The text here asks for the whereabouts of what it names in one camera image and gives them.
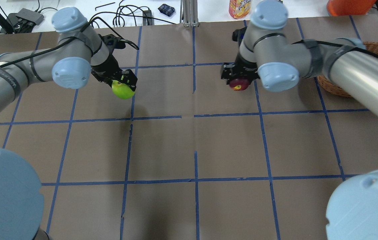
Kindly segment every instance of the checkered dark object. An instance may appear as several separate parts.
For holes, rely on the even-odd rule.
[[[161,5],[161,6],[158,8],[158,10],[159,10],[161,13],[163,13],[163,14],[169,16],[169,17],[171,17],[171,15],[173,15],[173,13],[176,12],[176,9],[175,9],[175,8],[173,8],[172,6],[168,6],[167,4],[163,4],[163,5]]]

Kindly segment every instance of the white floor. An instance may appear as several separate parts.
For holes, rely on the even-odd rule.
[[[119,6],[120,0],[115,0],[116,2],[112,5],[98,8],[95,11],[96,6],[104,5],[107,3],[113,3],[114,0],[40,0],[41,8],[44,7],[54,7],[57,9],[64,8],[67,6],[77,7],[82,14],[88,19],[94,14],[102,11],[116,12]],[[252,9],[261,0],[252,0]],[[283,0],[284,5],[289,11],[290,18],[304,18],[304,17],[320,17],[327,16],[326,3],[328,0]],[[172,17],[167,17],[166,15],[158,11],[158,7],[166,3],[176,9],[176,14]],[[0,0],[0,5],[4,11],[9,14],[12,12],[18,12],[22,8],[35,10],[38,8],[37,0]],[[124,0],[122,5],[136,5],[136,6],[148,6],[155,18],[164,19],[170,22],[179,23],[180,21],[180,0]],[[198,0],[198,18],[200,22],[215,22],[215,21],[232,21],[234,20],[230,17],[228,13],[229,0]],[[51,18],[54,15],[55,10],[46,9],[42,12],[45,16],[45,20],[34,28],[34,32],[46,32],[54,31],[51,25]],[[114,14],[103,13],[99,15],[108,24],[112,23]],[[134,26],[134,19],[132,17],[124,17],[126,26]],[[244,17],[243,19],[249,20],[250,15]],[[106,27],[100,21],[98,21],[100,27]],[[155,20],[155,25],[168,24]],[[137,25],[142,25],[142,18],[137,18]]]

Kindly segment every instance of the brown basket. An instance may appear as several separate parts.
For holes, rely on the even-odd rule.
[[[364,45],[367,47],[367,50],[378,55],[378,43],[364,42]],[[318,83],[321,85],[322,88],[324,88],[327,92],[331,94],[342,97],[352,97],[341,87],[332,84],[325,76],[318,76]]]

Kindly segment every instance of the yellow and red package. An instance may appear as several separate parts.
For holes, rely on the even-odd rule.
[[[232,18],[245,17],[250,12],[251,0],[230,0],[229,14]]]

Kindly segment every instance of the black power adapter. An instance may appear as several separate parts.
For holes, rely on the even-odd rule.
[[[154,24],[152,11],[151,10],[144,10],[143,11],[143,17],[149,17],[149,18],[143,18],[143,26],[152,26]]]

